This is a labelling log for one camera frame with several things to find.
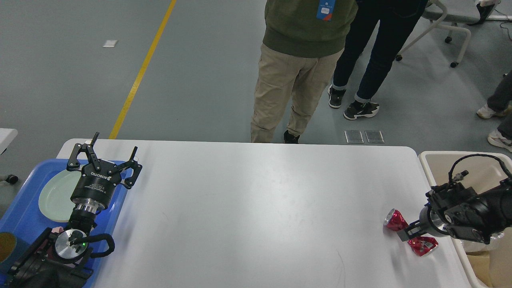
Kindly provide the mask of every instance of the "shoe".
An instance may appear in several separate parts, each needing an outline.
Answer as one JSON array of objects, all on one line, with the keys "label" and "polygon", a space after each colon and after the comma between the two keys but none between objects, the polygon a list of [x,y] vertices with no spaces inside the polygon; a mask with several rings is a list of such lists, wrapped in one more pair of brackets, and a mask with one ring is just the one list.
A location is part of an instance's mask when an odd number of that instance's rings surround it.
[{"label": "shoe", "polygon": [[342,106],[342,98],[345,95],[347,90],[336,90],[331,86],[327,90],[327,95],[329,95],[329,106],[338,109]]},{"label": "shoe", "polygon": [[343,116],[348,120],[356,120],[358,117],[368,117],[371,118],[377,115],[379,111],[379,104],[368,102],[365,103],[361,109],[356,109],[352,104],[350,104],[345,112],[343,112]]},{"label": "shoe", "polygon": [[502,147],[512,152],[512,140],[503,137],[498,129],[489,133],[487,141],[494,146]]},{"label": "shoe", "polygon": [[295,137],[295,136],[291,135],[288,132],[288,130],[286,130],[285,134],[283,135],[283,137],[284,137],[284,140],[285,140],[286,144],[298,144],[298,138],[300,137],[300,135]]},{"label": "shoe", "polygon": [[482,119],[489,119],[493,116],[503,117],[506,116],[512,110],[512,106],[507,106],[507,108],[501,112],[496,112],[493,109],[489,108],[487,104],[485,104],[482,108],[478,109],[477,115]]}]

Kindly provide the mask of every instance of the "caster wheel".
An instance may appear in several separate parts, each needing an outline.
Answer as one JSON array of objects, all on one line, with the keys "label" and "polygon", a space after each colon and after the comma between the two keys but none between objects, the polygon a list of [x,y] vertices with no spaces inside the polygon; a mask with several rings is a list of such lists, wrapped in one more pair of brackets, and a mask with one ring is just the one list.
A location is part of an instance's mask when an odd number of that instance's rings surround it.
[{"label": "caster wheel", "polygon": [[9,184],[15,184],[16,182],[18,182],[18,176],[9,175],[7,176],[7,179],[5,179],[5,181]]}]

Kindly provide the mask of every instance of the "red can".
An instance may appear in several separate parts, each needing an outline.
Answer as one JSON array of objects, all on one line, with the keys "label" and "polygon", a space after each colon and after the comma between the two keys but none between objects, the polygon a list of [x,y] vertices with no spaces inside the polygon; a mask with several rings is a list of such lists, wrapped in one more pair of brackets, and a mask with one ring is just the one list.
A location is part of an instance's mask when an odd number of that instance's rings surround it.
[{"label": "red can", "polygon": [[397,232],[407,228],[409,224],[407,224],[406,220],[398,210],[391,209],[391,211],[389,211],[388,215],[386,216],[386,219],[384,220],[384,226]]},{"label": "red can", "polygon": [[411,249],[418,256],[424,256],[432,252],[437,247],[437,240],[433,237],[416,237],[407,241]]}]

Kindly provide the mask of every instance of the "gray pants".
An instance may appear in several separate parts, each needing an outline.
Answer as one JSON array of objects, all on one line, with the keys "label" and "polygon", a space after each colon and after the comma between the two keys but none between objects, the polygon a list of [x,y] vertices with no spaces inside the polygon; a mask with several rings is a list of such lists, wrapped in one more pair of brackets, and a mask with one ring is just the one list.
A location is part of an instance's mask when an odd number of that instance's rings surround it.
[{"label": "gray pants", "polygon": [[[501,80],[494,94],[487,99],[487,105],[494,111],[503,111],[512,100],[512,71]],[[508,114],[498,126],[498,131],[507,139],[512,139],[512,114]]]}]

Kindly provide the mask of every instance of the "black cable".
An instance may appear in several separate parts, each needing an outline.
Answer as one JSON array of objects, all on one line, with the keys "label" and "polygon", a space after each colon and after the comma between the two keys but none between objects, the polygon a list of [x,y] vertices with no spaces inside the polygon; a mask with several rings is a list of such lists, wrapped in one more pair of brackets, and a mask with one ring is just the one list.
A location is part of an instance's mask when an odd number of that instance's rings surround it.
[{"label": "black cable", "polygon": [[508,29],[507,27],[504,27],[504,26],[503,26],[503,24],[508,23],[508,22],[509,22],[509,21],[511,21],[512,19],[508,18],[508,15],[507,15],[507,14],[505,14],[505,13],[503,13],[503,12],[500,12],[500,11],[498,11],[498,10],[496,10],[496,9],[494,9],[494,11],[496,11],[496,12],[500,13],[501,15],[506,16],[506,17],[507,17],[507,21],[506,21],[506,22],[502,22],[502,23],[500,23],[500,28],[501,28],[501,29],[506,29],[506,30],[507,30],[508,39],[510,39],[510,41],[512,41],[512,37],[510,37],[510,31],[509,31],[509,29]]},{"label": "black cable", "polygon": [[505,166],[505,163],[498,157],[496,156],[492,156],[492,155],[488,155],[488,154],[470,154],[470,155],[466,155],[462,158],[460,158],[459,160],[455,161],[455,163],[453,163],[453,166],[452,168],[450,169],[450,171],[448,172],[448,185],[449,187],[453,185],[453,178],[452,178],[452,175],[453,175],[453,170],[455,169],[455,165],[457,165],[460,161],[466,159],[466,158],[469,158],[469,157],[474,157],[474,156],[481,156],[481,157],[489,157],[489,158],[493,158],[495,159],[496,161],[498,161],[500,163],[500,167],[501,169],[503,170],[503,172],[505,172],[505,174],[507,175],[507,177],[509,179],[512,179],[512,174],[510,173],[510,171],[507,169],[507,167]]}]

